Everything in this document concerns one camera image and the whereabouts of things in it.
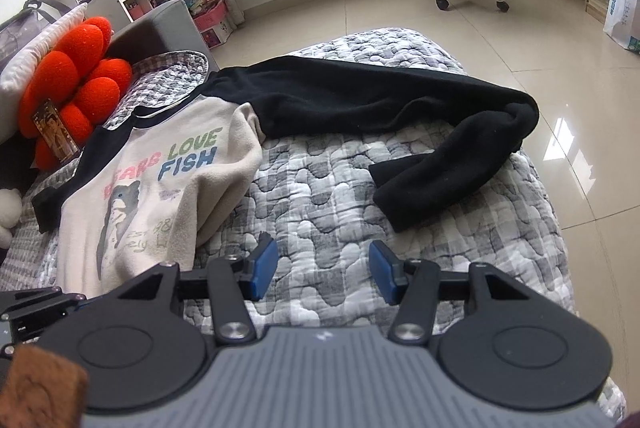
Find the sweatshirt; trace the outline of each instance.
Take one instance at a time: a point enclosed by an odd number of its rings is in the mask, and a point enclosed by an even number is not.
[[[193,267],[262,161],[261,142],[376,134],[418,120],[455,128],[429,154],[373,164],[374,202],[396,231],[487,182],[538,122],[528,94],[427,69],[283,56],[226,68],[177,103],[97,128],[74,176],[33,199],[60,227],[57,284],[97,296],[163,260]]]

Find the white pillow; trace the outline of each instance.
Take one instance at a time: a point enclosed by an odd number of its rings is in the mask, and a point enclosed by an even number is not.
[[[58,41],[84,20],[86,4],[80,4],[49,25],[11,58],[0,74],[0,144],[18,130],[18,105],[40,61]]]

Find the gray ribbed panel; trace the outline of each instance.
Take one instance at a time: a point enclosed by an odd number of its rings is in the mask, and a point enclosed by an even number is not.
[[[482,402],[430,354],[375,326],[271,328],[228,348],[185,395],[156,410],[85,416],[82,428],[609,428],[595,404],[529,414]]]

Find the metal screw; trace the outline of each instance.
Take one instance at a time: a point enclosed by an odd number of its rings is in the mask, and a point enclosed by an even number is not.
[[[249,334],[249,327],[242,322],[229,322],[220,327],[220,336],[228,340],[241,340]]]
[[[424,329],[415,323],[401,323],[398,325],[394,334],[405,342],[413,342],[424,336]]]

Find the bed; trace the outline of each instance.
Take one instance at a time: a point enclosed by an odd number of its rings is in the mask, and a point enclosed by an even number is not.
[[[382,66],[465,73],[460,63],[425,36],[385,28],[345,36],[292,53],[298,56]],[[171,52],[134,66],[134,79],[106,126],[116,127],[137,104],[178,100],[207,76],[201,53]],[[278,243],[281,259],[265,298],[247,303],[261,332],[266,325],[360,326],[383,331],[396,308],[387,306],[367,267],[370,241],[379,239],[401,258],[427,258],[445,270],[465,271],[471,262],[494,264],[573,311],[566,248],[553,207],[536,169],[521,150],[473,195],[418,228],[393,232],[373,204],[367,166],[433,150],[450,132],[445,122],[416,124],[397,133],[294,136],[268,140],[247,194],[206,245],[195,265],[209,256],[247,254],[261,231]],[[56,279],[57,236],[40,234],[31,197],[71,177],[77,161],[40,177],[24,198],[20,225],[0,268],[0,290],[49,286]],[[438,308],[434,332],[463,315],[460,302]],[[186,318],[210,331],[208,302],[189,302]],[[619,420],[626,413],[620,389],[609,379],[599,405]]]

